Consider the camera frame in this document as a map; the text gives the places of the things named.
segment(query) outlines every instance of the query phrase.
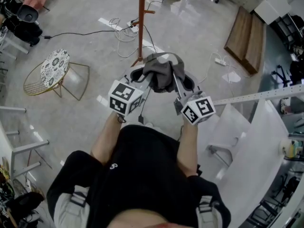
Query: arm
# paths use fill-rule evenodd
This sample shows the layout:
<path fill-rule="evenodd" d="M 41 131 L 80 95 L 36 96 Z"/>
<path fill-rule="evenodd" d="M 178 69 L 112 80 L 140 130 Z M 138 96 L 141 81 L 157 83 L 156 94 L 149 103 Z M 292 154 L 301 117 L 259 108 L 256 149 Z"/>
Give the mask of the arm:
<path fill-rule="evenodd" d="M 122 124 L 118 122 L 118 115 L 112 112 L 105 122 L 104 128 L 98 136 L 91 150 L 91 155 L 105 165 L 111 158 Z"/>
<path fill-rule="evenodd" d="M 198 126 L 192 126 L 184 118 L 184 129 L 180 138 L 180 147 L 177 153 L 177 165 L 187 176 L 197 175 L 198 153 L 197 153 Z"/>

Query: white box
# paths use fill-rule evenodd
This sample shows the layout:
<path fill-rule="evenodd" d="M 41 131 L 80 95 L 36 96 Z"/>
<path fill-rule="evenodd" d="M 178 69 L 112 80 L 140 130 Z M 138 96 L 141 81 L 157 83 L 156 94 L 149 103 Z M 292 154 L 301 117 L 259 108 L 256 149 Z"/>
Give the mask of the white box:
<path fill-rule="evenodd" d="M 280 17 L 284 17 L 291 10 L 287 0 L 267 0 L 267 2 L 270 3 Z"/>
<path fill-rule="evenodd" d="M 211 97 L 207 96 L 197 100 L 188 101 L 181 110 L 181 113 L 192 125 L 195 125 L 200 122 L 201 119 L 207 119 L 209 116 L 215 114 L 216 110 Z"/>
<path fill-rule="evenodd" d="M 115 80 L 108 93 L 108 106 L 113 111 L 127 116 L 140 106 L 143 93 L 139 89 Z"/>

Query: power strip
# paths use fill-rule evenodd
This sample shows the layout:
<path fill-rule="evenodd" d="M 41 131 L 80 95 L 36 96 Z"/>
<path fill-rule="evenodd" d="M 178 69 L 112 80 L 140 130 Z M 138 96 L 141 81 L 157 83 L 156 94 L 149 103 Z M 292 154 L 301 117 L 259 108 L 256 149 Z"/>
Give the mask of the power strip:
<path fill-rule="evenodd" d="M 131 21 L 127 22 L 127 25 L 130 27 L 131 26 Z M 133 33 L 137 33 L 138 32 L 138 27 L 136 25 L 130 27 L 131 31 Z"/>
<path fill-rule="evenodd" d="M 220 60 L 218 58 L 216 58 L 214 61 L 215 61 L 215 63 L 217 63 L 217 64 L 219 64 L 221 66 L 227 66 L 227 63 L 225 61 Z"/>

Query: black t-shirt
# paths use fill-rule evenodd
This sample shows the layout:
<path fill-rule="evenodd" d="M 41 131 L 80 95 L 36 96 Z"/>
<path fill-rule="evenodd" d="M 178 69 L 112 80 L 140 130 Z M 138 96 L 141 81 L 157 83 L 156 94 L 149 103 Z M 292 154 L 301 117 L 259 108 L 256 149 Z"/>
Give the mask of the black t-shirt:
<path fill-rule="evenodd" d="M 183 174 L 176 163 L 178 147 L 179 142 L 164 134 L 131 125 L 120 131 L 105 166 L 84 152 L 72 153 L 48 191 L 51 216 L 60 194 L 73 193 L 79 185 L 90 187 L 87 227 L 105 228 L 128 209 L 151 210 L 170 223 L 198 227 L 196 207 L 204 193 L 210 195 L 206 190 L 202 193 L 200 181 L 217 187 Z"/>

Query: gray cloth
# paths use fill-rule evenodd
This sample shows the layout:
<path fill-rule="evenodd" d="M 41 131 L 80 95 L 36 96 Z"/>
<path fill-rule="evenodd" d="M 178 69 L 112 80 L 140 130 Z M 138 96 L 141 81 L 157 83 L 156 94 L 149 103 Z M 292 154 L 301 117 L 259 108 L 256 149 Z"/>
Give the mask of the gray cloth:
<path fill-rule="evenodd" d="M 173 64 L 171 61 L 161 63 L 157 60 L 158 57 L 161 57 L 166 54 L 172 54 L 177 59 L 177 64 Z M 162 52 L 162 53 L 153 53 L 147 58 L 143 59 L 145 66 L 143 68 L 143 74 L 147 75 L 153 73 L 152 82 L 150 87 L 154 92 L 171 92 L 174 90 L 174 78 L 173 72 L 176 77 L 179 77 L 182 81 L 185 80 L 185 71 L 184 71 L 184 62 L 182 59 L 171 52 Z"/>

